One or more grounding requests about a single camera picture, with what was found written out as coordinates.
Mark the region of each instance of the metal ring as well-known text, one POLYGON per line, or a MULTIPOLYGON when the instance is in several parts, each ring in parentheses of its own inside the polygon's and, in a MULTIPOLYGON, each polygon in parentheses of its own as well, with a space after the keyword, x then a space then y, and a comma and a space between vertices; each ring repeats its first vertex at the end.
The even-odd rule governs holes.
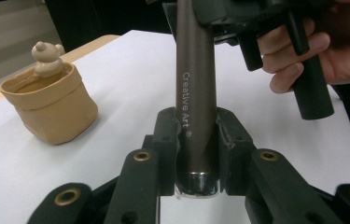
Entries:
POLYGON ((150 159, 150 155, 145 151, 141 151, 134 154, 133 159, 136 161, 148 161, 150 159))
POLYGON ((66 206, 78 200, 81 196, 81 190, 78 188, 70 188, 60 192, 55 197, 55 204, 59 206, 66 206))
POLYGON ((266 161, 277 161, 279 155, 273 151, 261 151, 259 156, 266 161))

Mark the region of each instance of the human hand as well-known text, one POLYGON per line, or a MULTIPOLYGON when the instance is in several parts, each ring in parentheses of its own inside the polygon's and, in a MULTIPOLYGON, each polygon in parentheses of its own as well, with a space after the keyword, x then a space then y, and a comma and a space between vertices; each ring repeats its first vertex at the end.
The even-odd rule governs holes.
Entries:
POLYGON ((350 0, 340 1, 324 12, 319 23, 304 20, 310 50, 302 56, 295 53, 285 26, 259 38, 262 68, 274 74, 270 84, 273 92, 291 91, 303 71, 301 62, 316 54, 328 84, 350 83, 350 0))

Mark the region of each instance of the metal pole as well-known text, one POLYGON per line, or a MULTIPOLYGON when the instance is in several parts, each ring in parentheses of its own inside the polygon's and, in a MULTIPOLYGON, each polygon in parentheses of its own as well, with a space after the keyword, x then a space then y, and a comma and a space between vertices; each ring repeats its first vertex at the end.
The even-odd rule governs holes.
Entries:
POLYGON ((213 32, 191 0, 177 1, 176 116, 181 123, 176 184, 182 193, 217 192, 218 145, 213 32))

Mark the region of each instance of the fingernail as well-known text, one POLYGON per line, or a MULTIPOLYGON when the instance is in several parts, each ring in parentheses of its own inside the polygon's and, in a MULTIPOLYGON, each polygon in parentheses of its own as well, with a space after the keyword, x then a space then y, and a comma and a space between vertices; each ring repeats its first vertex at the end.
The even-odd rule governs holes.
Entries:
POLYGON ((311 49, 325 49, 328 46, 328 43, 329 40, 325 35, 317 35, 309 41, 309 47, 311 49))
POLYGON ((294 63, 286 69, 286 74, 289 77, 294 77, 302 70, 302 63, 294 63))

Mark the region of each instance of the white tabletop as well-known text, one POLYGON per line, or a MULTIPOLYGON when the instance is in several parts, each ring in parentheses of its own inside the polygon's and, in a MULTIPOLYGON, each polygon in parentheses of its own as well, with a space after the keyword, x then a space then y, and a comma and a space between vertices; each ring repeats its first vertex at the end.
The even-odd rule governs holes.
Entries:
MULTIPOLYGON (((246 70, 241 51, 216 46, 217 105, 232 111, 259 148, 280 151, 313 186, 350 183, 350 124, 337 94, 335 114, 302 120, 293 93, 269 90, 271 75, 246 70)), ((175 105, 175 41, 132 31, 75 65, 98 119, 72 142, 51 146, 0 101, 0 223, 25 223, 44 197, 69 182, 96 189, 117 176, 126 155, 152 134, 159 111, 175 105)), ((248 223, 243 197, 162 197, 161 223, 248 223)))

